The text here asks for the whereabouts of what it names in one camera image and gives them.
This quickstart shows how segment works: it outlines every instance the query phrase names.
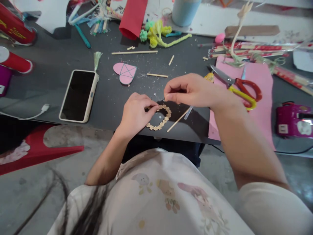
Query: gray table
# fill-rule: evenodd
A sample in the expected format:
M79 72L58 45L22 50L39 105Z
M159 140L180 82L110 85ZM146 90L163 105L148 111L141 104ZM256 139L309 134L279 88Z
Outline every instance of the gray table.
M147 94L154 101L164 99L163 89L166 83L174 77L187 73L198 73L202 76L208 73L206 65L214 64L215 60L203 61L208 48L198 48L198 43L211 43L213 39L193 36L170 48L157 48L157 54L137 55L111 55L111 52L126 51L129 46L136 46L136 50L149 50L148 43L138 44L122 37L118 30L118 24L111 22L111 31L107 34L89 34L87 25L81 29L92 45L87 49L79 37L76 29L72 27L71 39L55 40L45 34L35 23L38 30L38 40L30 47L17 47L9 49L35 62L35 69L30 75L14 76L11 80L8 93L0 98L0 110L19 117L31 117L40 112L43 104L51 105L50 109L37 120L44 122L80 125L99 129L115 130L120 123L123 105L133 92ZM167 38L165 42L171 42L173 38ZM89 121L86 124L64 122L58 115L66 91L66 87L74 69L93 70L93 53L103 52L100 59L98 74L100 76L95 92L93 107ZM172 55L175 58L171 66L168 66ZM287 66L291 66L291 58L288 58ZM113 65L117 62L126 62L137 66L136 76L130 87L121 85L118 75L113 71ZM169 78L147 77L144 74L151 72L168 75ZM282 102L293 100L296 103L313 107L311 96L287 84L283 80L274 77L273 86L273 128L275 124L275 107ZM208 108L194 108L187 120L181 120L169 133L166 130L188 108L186 105L167 103L172 110L172 117L160 131L151 131L144 128L140 134L158 136L163 138L202 142L207 144L220 144L219 141L208 139L208 120L210 111ZM152 125L160 122L159 115L154 115ZM284 140L274 134L273 140L277 151L298 152L313 144L310 139Z

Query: pink paper heart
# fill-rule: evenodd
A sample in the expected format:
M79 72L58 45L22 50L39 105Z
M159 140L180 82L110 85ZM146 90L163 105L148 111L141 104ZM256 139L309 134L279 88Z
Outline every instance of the pink paper heart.
M137 67L124 63L116 63L113 66L113 70L120 75L120 82L124 85L128 85L133 81Z

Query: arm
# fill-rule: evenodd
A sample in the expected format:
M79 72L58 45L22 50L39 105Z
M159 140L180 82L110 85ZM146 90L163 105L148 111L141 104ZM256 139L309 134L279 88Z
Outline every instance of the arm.
M152 108L146 112L145 107ZM104 185L114 179L129 141L151 120L159 105L146 95L133 93L124 105L121 124L91 168L85 184Z
M233 93L197 74L187 74L169 81L164 97L166 101L212 109L239 189L250 182L290 189L277 156Z

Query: green pom pom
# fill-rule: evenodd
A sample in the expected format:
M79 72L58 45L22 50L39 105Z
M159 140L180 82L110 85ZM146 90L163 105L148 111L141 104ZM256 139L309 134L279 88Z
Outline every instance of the green pom pom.
M152 28L153 25L154 25L154 21L148 21L148 22L146 23L146 25L144 26L144 29L145 29L146 31L149 31L149 29Z
M140 31L140 35L139 35L140 41L145 42L148 39L148 32L145 30L141 30Z

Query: left hand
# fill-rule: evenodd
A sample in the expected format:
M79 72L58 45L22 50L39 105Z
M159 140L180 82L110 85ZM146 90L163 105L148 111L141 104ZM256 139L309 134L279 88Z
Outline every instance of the left hand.
M133 93L124 105L121 124L116 131L123 136L132 139L138 132L150 122L152 116L159 109L159 105L147 95Z

